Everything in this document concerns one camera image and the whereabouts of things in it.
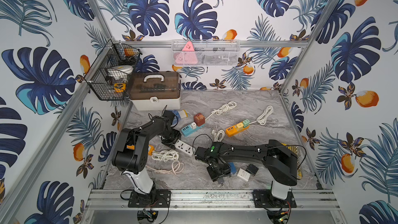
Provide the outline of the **white USB socket strip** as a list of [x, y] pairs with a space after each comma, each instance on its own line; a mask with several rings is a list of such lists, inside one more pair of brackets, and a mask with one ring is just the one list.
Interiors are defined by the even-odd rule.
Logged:
[[189, 145], [181, 140], [177, 140], [177, 142], [174, 144], [174, 146], [175, 146], [176, 150], [179, 150], [189, 156], [194, 155], [194, 148], [191, 145]]

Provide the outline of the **teal USB socket strip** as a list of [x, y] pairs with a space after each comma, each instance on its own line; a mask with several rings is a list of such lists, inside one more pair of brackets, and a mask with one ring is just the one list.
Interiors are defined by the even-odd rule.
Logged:
[[205, 125], [202, 125], [201, 127], [197, 127], [196, 129], [192, 129], [191, 125], [187, 125], [184, 128], [181, 129], [181, 133], [183, 134], [183, 136], [188, 137], [190, 135], [192, 135], [193, 133], [197, 132], [198, 130], [200, 130], [201, 128], [203, 128]]

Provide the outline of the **orange power strip front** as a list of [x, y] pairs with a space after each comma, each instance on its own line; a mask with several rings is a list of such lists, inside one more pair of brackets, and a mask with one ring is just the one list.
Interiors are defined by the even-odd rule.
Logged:
[[[127, 149], [135, 150], [134, 145], [131, 145], [131, 146], [127, 145], [126, 147], [127, 147]], [[153, 151], [154, 151], [154, 147], [152, 145], [148, 145], [148, 155], [149, 156], [152, 156]]]

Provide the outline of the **orange power strip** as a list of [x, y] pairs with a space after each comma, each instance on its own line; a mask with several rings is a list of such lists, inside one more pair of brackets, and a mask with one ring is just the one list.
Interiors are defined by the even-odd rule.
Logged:
[[[126, 147], [127, 147], [127, 149], [135, 150], [134, 145], [131, 145], [131, 146], [127, 145]], [[152, 145], [148, 145], [148, 155], [149, 156], [152, 156], [153, 151], [154, 151], [154, 147]]]
[[229, 128], [226, 129], [226, 135], [227, 135], [228, 137], [235, 136], [235, 135], [237, 135], [237, 134], [239, 134], [239, 133], [245, 131], [245, 130], [248, 129], [249, 127], [250, 127], [250, 125], [247, 126], [246, 128], [242, 128], [241, 130], [238, 130], [238, 129], [236, 128], [236, 125], [233, 125], [233, 126], [231, 126], [231, 127], [229, 127]]

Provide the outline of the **white plug adapter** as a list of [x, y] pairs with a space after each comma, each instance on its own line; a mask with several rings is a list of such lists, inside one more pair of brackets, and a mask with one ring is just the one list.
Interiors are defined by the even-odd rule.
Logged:
[[245, 182], [249, 181], [250, 176], [251, 176], [251, 174], [242, 168], [240, 168], [237, 173], [237, 177]]

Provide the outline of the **black plug adapter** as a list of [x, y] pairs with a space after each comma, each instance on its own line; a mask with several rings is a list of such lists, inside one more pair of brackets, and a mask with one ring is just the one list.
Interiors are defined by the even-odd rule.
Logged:
[[248, 172], [250, 175], [255, 176], [258, 172], [259, 168], [253, 164], [247, 165], [245, 171]]

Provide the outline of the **red cube socket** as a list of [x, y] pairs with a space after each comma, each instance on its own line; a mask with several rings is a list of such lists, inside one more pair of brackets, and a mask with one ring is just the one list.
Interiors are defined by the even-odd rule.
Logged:
[[193, 120], [197, 127], [201, 127], [206, 122], [206, 118], [202, 113], [197, 113], [196, 115], [194, 115]]

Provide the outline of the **blue cube socket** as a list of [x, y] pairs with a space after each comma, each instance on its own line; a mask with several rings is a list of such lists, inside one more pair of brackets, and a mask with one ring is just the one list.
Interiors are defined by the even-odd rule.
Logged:
[[232, 175], [236, 174], [236, 166], [233, 162], [229, 162], [228, 165], [230, 166], [230, 173]]

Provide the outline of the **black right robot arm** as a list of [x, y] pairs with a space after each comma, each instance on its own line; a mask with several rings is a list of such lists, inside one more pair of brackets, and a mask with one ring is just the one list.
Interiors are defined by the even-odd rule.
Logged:
[[230, 162], [262, 165], [273, 177], [271, 196], [280, 200], [286, 200], [290, 188], [297, 185], [298, 157], [277, 140], [256, 146], [213, 142], [208, 148], [198, 147], [195, 159], [208, 164], [212, 181], [231, 173]]

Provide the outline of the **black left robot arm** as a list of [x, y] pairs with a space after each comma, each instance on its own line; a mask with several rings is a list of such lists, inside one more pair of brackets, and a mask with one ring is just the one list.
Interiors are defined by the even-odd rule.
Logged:
[[146, 170], [149, 141], [160, 136], [162, 144], [174, 149], [181, 133], [172, 127], [175, 114], [164, 110], [161, 116], [153, 116], [146, 124], [123, 129], [113, 145], [112, 165], [128, 176], [134, 191], [149, 195], [154, 182]]

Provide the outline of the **yellow plug adapter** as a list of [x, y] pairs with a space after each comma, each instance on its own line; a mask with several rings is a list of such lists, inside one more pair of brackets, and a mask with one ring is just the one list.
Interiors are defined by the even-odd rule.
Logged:
[[236, 128], [237, 128], [238, 130], [241, 130], [243, 127], [244, 127], [244, 124], [243, 124], [242, 122], [240, 122], [240, 123], [238, 123], [238, 124], [236, 125]]

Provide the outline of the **green plug adapter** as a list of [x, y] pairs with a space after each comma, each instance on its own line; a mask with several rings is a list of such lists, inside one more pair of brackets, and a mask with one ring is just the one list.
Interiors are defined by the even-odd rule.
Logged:
[[246, 128], [247, 126], [250, 125], [250, 120], [249, 120], [249, 119], [246, 119], [246, 120], [244, 120], [242, 123], [243, 123], [243, 125], [244, 125], [244, 128]]

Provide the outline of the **blue work glove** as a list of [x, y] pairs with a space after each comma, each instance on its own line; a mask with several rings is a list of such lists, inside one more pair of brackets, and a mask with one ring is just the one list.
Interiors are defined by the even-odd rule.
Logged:
[[188, 117], [188, 113], [185, 110], [172, 110], [172, 112], [175, 114], [175, 116], [178, 119], [183, 119], [183, 118], [187, 118]]

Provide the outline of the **brown lid storage box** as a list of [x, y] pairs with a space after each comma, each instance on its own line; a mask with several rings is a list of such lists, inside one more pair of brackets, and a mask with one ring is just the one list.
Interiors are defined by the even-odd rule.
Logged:
[[138, 111], [181, 108], [181, 80], [177, 72], [134, 73], [127, 84], [127, 94]]

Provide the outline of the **pink triangle item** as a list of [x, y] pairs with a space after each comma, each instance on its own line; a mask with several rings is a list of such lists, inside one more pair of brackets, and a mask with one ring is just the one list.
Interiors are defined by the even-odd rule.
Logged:
[[174, 61], [174, 64], [178, 66], [198, 64], [197, 54], [192, 41], [186, 42], [182, 50], [174, 52]]

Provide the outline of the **white mesh wall shelf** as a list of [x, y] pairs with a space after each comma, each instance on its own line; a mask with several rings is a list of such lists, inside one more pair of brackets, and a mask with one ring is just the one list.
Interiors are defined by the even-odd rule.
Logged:
[[198, 64], [186, 66], [232, 66], [238, 62], [240, 43], [235, 40], [174, 40], [171, 45], [173, 58], [174, 52], [182, 50], [188, 41], [193, 42]]

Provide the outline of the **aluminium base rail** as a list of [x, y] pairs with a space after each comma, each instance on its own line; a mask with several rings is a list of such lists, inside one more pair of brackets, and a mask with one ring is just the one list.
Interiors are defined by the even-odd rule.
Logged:
[[129, 200], [129, 192], [92, 190], [88, 210], [139, 210], [164, 208], [172, 211], [245, 211], [278, 210], [291, 207], [297, 211], [338, 211], [340, 206], [331, 190], [289, 190], [286, 203], [272, 203], [269, 190], [159, 190], [154, 203]]

